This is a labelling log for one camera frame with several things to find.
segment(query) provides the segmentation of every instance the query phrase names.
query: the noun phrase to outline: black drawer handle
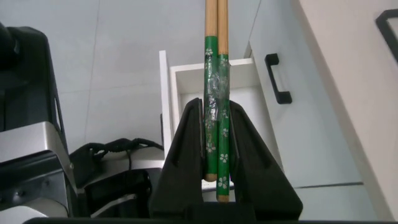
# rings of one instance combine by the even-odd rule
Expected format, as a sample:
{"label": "black drawer handle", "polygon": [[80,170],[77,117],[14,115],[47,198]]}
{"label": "black drawer handle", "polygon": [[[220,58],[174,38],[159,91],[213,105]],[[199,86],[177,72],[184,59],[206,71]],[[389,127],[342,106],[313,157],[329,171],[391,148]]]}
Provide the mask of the black drawer handle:
{"label": "black drawer handle", "polygon": [[271,79],[272,88],[274,89],[276,102],[278,104],[291,104],[292,103],[292,96],[290,95],[289,91],[279,91],[278,87],[275,82],[274,73],[272,72],[271,66],[279,64],[279,57],[278,54],[268,54],[266,56],[266,65],[268,69],[268,75]]}

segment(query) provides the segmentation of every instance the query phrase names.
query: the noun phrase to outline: white drawer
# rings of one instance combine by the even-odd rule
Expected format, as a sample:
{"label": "white drawer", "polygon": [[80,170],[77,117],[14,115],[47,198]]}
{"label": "white drawer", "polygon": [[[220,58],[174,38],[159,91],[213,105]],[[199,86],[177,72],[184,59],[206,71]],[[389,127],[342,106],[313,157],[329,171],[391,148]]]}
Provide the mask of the white drawer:
{"label": "white drawer", "polygon": [[[360,182],[290,1],[261,2],[250,45],[290,183],[303,187]],[[281,105],[275,99],[264,62],[266,55],[274,53],[280,63],[271,70],[279,91],[290,92],[291,104]]]}
{"label": "white drawer", "polygon": [[377,220],[363,185],[295,189],[303,202],[300,220]]}
{"label": "white drawer", "polygon": [[[195,98],[203,98],[204,66],[203,63],[199,63],[168,68],[166,52],[160,51],[159,55],[166,158],[185,105]],[[231,64],[230,99],[244,108],[280,165],[277,144],[253,59],[245,58],[229,62]]]}

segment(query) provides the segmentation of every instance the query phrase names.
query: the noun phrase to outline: white cabinet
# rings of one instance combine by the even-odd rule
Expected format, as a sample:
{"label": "white cabinet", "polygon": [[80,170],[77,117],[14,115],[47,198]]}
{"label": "white cabinet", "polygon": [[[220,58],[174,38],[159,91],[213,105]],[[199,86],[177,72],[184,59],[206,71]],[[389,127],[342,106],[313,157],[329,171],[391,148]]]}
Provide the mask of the white cabinet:
{"label": "white cabinet", "polygon": [[[250,37],[285,174],[294,187],[360,182],[330,99],[304,41],[290,1],[263,0]],[[279,91],[291,104],[278,104],[264,58]]]}
{"label": "white cabinet", "polygon": [[363,185],[295,190],[303,202],[300,220],[377,220]]}
{"label": "white cabinet", "polygon": [[398,220],[398,64],[375,22],[398,1],[292,4],[374,209]]}

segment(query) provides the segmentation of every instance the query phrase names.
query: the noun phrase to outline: cabinet door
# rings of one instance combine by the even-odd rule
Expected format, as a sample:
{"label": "cabinet door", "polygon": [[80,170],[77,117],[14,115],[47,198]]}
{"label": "cabinet door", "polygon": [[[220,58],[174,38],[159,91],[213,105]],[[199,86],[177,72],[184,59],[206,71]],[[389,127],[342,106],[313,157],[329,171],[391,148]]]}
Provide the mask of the cabinet door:
{"label": "cabinet door", "polygon": [[[261,1],[250,45],[290,183],[303,187],[360,182],[290,1]],[[264,61],[274,53],[280,62],[271,69],[279,91],[290,92],[291,104],[280,105],[275,99]]]}
{"label": "cabinet door", "polygon": [[295,190],[303,202],[300,220],[377,220],[363,185]]}

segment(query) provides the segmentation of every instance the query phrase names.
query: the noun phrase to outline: open drawer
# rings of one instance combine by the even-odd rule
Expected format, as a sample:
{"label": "open drawer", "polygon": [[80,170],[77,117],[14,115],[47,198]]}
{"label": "open drawer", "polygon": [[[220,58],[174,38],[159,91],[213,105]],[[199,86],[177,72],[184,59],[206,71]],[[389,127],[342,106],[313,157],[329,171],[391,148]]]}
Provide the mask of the open drawer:
{"label": "open drawer", "polygon": [[[165,51],[160,52],[160,66],[166,62]],[[277,144],[269,120],[256,66],[251,58],[230,60],[230,99],[240,104],[248,114],[270,152],[281,165]],[[185,105],[194,98],[203,99],[203,63],[164,67],[160,69],[162,86],[162,117],[165,156],[177,130]]]}
{"label": "open drawer", "polygon": [[[284,54],[282,59],[283,68],[286,66]],[[308,79],[313,77],[300,70],[289,73],[292,74],[288,81],[292,82],[293,102],[278,105],[267,81],[268,73],[263,70],[257,72],[257,68],[261,69],[265,64],[264,58],[229,62],[230,99],[244,108],[293,187],[361,182],[341,130],[336,125],[336,116],[333,110],[326,110],[328,107],[325,105],[330,104],[326,93],[308,88]],[[168,67],[166,53],[161,51],[160,76],[167,156],[186,103],[196,97],[203,98],[204,67],[202,63]],[[319,99],[323,100],[322,105],[317,104]]]}

